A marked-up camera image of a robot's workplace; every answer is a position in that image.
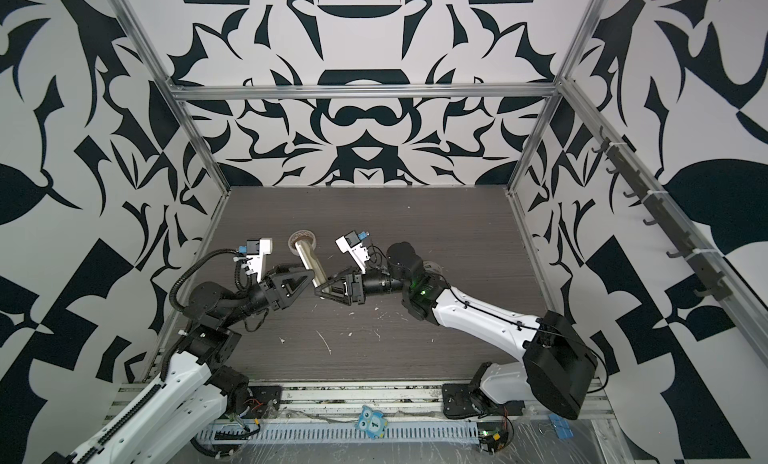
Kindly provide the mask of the white remote control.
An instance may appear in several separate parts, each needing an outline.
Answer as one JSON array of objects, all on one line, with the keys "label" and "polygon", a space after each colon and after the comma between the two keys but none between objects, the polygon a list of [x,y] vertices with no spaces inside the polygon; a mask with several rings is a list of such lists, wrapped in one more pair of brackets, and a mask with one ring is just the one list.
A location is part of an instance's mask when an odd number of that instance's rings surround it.
[{"label": "white remote control", "polygon": [[314,238],[309,235],[299,236],[292,245],[294,251],[304,264],[304,267],[314,272],[314,287],[320,288],[327,282],[327,275],[315,254],[315,246]]}]

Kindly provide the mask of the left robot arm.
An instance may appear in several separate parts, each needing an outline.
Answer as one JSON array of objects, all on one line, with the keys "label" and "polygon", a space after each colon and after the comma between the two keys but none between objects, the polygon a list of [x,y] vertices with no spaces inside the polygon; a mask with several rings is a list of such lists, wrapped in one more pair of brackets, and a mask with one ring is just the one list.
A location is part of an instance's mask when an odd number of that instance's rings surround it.
[{"label": "left robot arm", "polygon": [[182,308],[190,326],[156,377],[90,439],[47,462],[166,463],[216,419],[240,415],[249,380],[226,364],[241,339],[234,325],[290,307],[313,278],[311,269],[277,266],[246,290],[198,285]]}]

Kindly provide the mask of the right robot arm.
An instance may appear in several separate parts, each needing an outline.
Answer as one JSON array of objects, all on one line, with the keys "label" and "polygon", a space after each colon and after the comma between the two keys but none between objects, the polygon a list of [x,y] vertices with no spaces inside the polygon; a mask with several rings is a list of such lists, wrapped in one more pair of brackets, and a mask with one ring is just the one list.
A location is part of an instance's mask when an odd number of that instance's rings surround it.
[{"label": "right robot arm", "polygon": [[416,320],[463,332],[513,358],[511,364],[482,364],[466,397],[445,399],[445,415],[484,417],[525,400],[561,418],[580,415],[601,359],[563,315],[524,315],[474,298],[450,284],[438,265],[423,260],[407,242],[391,245],[379,265],[369,263],[371,254],[362,246],[347,252],[355,266],[318,284],[316,296],[353,306],[398,293]]}]

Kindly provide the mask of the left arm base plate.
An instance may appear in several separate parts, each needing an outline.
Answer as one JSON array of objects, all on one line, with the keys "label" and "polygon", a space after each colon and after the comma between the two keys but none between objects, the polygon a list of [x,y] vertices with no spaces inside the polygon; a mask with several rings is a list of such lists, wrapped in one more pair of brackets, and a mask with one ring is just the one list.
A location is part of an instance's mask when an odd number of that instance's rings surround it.
[{"label": "left arm base plate", "polygon": [[283,387],[280,385],[250,386],[245,401],[243,419],[263,419],[276,415],[281,407]]}]

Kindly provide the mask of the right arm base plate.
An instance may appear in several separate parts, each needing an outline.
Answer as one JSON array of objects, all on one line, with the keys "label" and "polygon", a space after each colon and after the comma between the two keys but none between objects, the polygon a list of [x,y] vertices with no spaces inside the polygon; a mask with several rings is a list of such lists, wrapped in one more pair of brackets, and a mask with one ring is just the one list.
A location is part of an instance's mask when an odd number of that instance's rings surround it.
[{"label": "right arm base plate", "polygon": [[441,386],[442,413],[447,419],[461,420],[489,416],[522,416],[525,402],[512,400],[497,404],[477,386],[471,384],[443,384]]}]

